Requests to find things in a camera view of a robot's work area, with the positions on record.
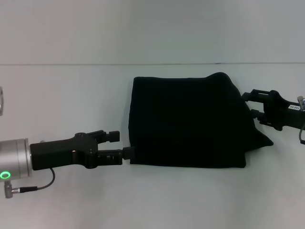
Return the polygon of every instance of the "label sticker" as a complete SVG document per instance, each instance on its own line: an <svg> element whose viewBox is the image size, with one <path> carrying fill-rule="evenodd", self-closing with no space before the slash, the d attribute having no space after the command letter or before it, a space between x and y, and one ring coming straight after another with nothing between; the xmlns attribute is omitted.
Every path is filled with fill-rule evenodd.
<svg viewBox="0 0 305 229"><path fill-rule="evenodd" d="M293 109L293 110L297 110L297 111L301 110L301 108L299 106L295 106L295 105L290 105L288 108Z"/></svg>

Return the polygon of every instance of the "green led light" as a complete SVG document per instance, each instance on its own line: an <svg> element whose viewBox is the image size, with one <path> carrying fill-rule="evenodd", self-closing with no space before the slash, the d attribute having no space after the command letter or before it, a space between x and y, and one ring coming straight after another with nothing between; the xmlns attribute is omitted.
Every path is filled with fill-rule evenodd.
<svg viewBox="0 0 305 229"><path fill-rule="evenodd" d="M0 178L1 179L8 179L8 178L10 178L10 173L7 172L7 171L4 171L4 172L0 173Z"/></svg>

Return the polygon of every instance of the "black cable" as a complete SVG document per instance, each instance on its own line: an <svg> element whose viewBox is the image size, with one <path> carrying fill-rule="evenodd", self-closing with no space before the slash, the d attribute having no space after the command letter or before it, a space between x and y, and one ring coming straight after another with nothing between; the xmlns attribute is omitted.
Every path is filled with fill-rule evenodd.
<svg viewBox="0 0 305 229"><path fill-rule="evenodd" d="M52 181L49 184L47 184L45 186L42 186L42 187L37 187L37 186L33 186L33 187L20 187L19 188L19 192L20 193L33 192L33 191L42 190L42 189L45 189L45 188L51 186L54 183L54 180L55 180L55 172L54 172L54 170L52 168L50 168L50 170L51 170L51 172L53 174L53 179L52 179Z"/></svg>
<svg viewBox="0 0 305 229"><path fill-rule="evenodd" d="M52 172L52 174L53 174L53 179L52 179L52 181L51 181L50 183L48 183L47 185L45 185L45 186L38 187L37 190L42 190L42 189L44 189L44 188L47 188L47 187L51 186L51 185L54 183L54 180L55 180L55 172L54 172L54 170L53 170L52 168L50 168L50 170L51 170L51 172Z"/></svg>
<svg viewBox="0 0 305 229"><path fill-rule="evenodd" d="M299 133L300 142L303 142L303 140L302 140L302 132L303 132L304 129L305 129L305 123L304 123L304 125L302 126L302 128L301 128L301 130L300 130L300 133Z"/></svg>

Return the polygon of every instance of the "white backdrop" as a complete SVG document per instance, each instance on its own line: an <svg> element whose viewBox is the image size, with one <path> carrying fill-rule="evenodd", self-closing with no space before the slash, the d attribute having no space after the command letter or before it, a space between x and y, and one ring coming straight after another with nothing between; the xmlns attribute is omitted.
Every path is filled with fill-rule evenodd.
<svg viewBox="0 0 305 229"><path fill-rule="evenodd" d="M305 65L196 66L2 66L5 95L0 139L30 143L76 132L120 130L128 146L128 113L135 76L205 77L227 73L241 93L278 90L287 100L304 95ZM262 109L260 104L251 107ZM31 229L303 229L305 146L298 130L256 126L274 146L248 154L245 169L198 169L142 165L55 168L48 189L5 199L0 188L1 228ZM224 129L222 137L230 134ZM42 186L49 170L13 181Z"/></svg>
<svg viewBox="0 0 305 229"><path fill-rule="evenodd" d="M0 0L0 64L305 62L302 0Z"/></svg>

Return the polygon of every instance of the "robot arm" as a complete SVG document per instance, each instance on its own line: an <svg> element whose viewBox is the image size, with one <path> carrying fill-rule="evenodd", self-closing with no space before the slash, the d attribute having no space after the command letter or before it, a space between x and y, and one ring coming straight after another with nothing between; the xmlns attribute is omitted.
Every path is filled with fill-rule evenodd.
<svg viewBox="0 0 305 229"><path fill-rule="evenodd" d="M277 91L252 90L251 93L244 93L242 98L246 102L264 104L264 113L251 110L252 117L257 118L260 124L271 126L278 131L282 131L283 126L300 129L300 143L305 145L305 141L301 139L305 128L305 99L302 96L297 98L298 103L293 103L283 99Z"/></svg>
<svg viewBox="0 0 305 229"><path fill-rule="evenodd" d="M0 87L0 116L3 114L3 92ZM13 194L36 191L50 186L55 173L52 168L67 165L82 165L88 169L97 166L122 165L122 160L128 160L133 155L133 148L123 150L98 150L98 144L118 142L120 132L96 131L92 133L77 133L67 140L40 142L29 145L28 139L17 139L0 142L0 182L4 181L6 198ZM32 170L50 168L53 180L44 187L12 188L11 181L31 177Z"/></svg>

